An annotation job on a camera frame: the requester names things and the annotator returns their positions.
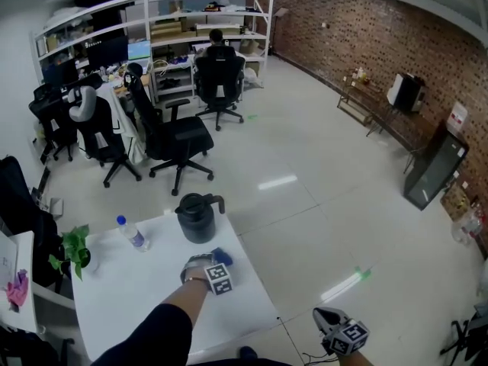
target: black sleeve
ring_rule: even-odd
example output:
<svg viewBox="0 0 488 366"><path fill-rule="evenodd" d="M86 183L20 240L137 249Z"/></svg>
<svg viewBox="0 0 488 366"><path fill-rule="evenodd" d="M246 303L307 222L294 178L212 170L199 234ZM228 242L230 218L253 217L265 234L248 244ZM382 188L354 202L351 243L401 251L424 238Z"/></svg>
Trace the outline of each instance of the black sleeve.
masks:
<svg viewBox="0 0 488 366"><path fill-rule="evenodd" d="M191 347L193 326L178 307L158 305L128 339L107 350L92 366L168 364L184 366Z"/></svg>

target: blue bottle cap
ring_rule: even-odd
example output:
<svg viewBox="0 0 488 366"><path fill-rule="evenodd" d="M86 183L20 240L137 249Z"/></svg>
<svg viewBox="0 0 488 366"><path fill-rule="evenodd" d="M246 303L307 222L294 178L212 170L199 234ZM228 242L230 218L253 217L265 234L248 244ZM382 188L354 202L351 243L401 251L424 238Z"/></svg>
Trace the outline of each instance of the blue bottle cap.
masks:
<svg viewBox="0 0 488 366"><path fill-rule="evenodd" d="M127 220L125 219L125 217L124 217L124 216L119 216L119 217L117 217L117 223L118 223L119 225L125 225L125 223L126 223L126 222L127 222Z"/></svg>

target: shelving unit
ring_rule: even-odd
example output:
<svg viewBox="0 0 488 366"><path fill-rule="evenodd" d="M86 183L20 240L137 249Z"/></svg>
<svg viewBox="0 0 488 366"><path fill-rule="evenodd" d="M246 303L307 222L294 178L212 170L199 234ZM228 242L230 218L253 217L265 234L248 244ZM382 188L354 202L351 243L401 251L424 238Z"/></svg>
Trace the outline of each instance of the shelving unit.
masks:
<svg viewBox="0 0 488 366"><path fill-rule="evenodd" d="M97 37L102 34L109 33L111 31L116 31L120 29L126 29L129 27L135 26L144 26L146 30L146 39L151 41L151 48L152 50L157 49L159 47L167 47L173 44L181 44L181 43L193 43L193 42L203 42L208 40L208 36L204 37L197 37L195 32L185 32L180 34L175 34L170 37L151 37L151 30L150 26L151 23L162 21L162 20L170 20L170 19L179 19L179 18L209 18L209 17L245 17L249 16L252 17L252 28L250 31L247 31L246 34L238 34L238 35L224 35L225 39L227 40L263 40L265 42L264 49L261 54L254 54L252 56L246 56L247 63L260 63L259 69L259 78L261 79L262 85L264 85L264 78L267 68L267 60L268 60L268 48L269 48L269 39L271 33L271 19L272 19L272 12L273 12L273 0L269 0L268 4L268 12L264 12L259 4L258 0L254 0L254 10L253 12L247 11L218 11L218 12L206 12L206 11L196 11L196 12L175 12L173 14L165 14L165 15L158 15L158 16L149 16L149 3L150 2L159 2L163 0L113 0L110 2L105 2L100 5L96 5L95 7L88 8L86 10L80 11L69 18L66 18L60 22L57 22L47 28L45 28L40 33L30 36L31 41L31 50L34 55L34 62L36 65L36 72L37 78L39 83L41 83L43 76L40 68L40 64L45 60L50 58L51 56L56 55L62 51L68 50L70 47L75 46L78 43L83 43L88 41L94 37ZM69 24L77 18L81 18L87 14L93 14L95 12L100 12L108 8L117 7L118 5L125 5L131 2L138 2L142 3L144 7L144 18L129 21L126 23L118 24L115 26L107 27L105 29L101 29L90 34L86 34L83 37L79 37L77 39L71 40L69 42L64 43L63 45L58 46L56 49L47 51L42 56L38 55L37 52L37 41L42 40L45 36L51 34L54 31L62 30L63 28L66 31L66 28ZM265 23L267 24L266 35L259 34L256 32L256 19L263 18ZM163 66L156 66L156 68L151 70L151 85L153 96L152 98L155 101L159 101L159 97L166 96L166 95L173 95L178 94L179 92L190 92L192 96L194 96L194 83L193 83L193 75L191 74L192 64L188 61L186 63L181 63L178 65L169 65L167 67ZM156 74L165 71L165 75L162 79L160 79ZM177 76L181 80L181 85L176 88L159 88L160 83L164 78L171 78L173 76Z"/></svg>

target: mini fridge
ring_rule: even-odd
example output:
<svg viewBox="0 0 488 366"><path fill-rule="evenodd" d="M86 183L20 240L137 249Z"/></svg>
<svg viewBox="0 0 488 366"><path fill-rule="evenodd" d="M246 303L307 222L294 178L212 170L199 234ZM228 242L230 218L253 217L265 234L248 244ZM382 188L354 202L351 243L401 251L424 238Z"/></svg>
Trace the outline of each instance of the mini fridge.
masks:
<svg viewBox="0 0 488 366"><path fill-rule="evenodd" d="M439 124L423 155L406 177L404 197L424 210L446 186L468 150L469 146L456 130L445 122Z"/></svg>

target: person sitting in chair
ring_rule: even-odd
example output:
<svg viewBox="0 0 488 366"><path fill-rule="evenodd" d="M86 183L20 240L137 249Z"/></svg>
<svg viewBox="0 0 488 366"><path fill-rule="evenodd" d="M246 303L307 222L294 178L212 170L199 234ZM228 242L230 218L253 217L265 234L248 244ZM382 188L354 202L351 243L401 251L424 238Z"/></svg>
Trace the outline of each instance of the person sitting in chair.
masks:
<svg viewBox="0 0 488 366"><path fill-rule="evenodd" d="M222 34L222 31L219 30L218 28L214 28L209 34L208 36L210 37L210 43L212 43L212 46L209 46L209 47L206 47L205 49L202 49L200 50L197 55L195 56L195 58L199 58L199 57L207 57L208 54L207 54L207 49L210 48L210 47L214 47L214 46L223 46L223 34Z"/></svg>

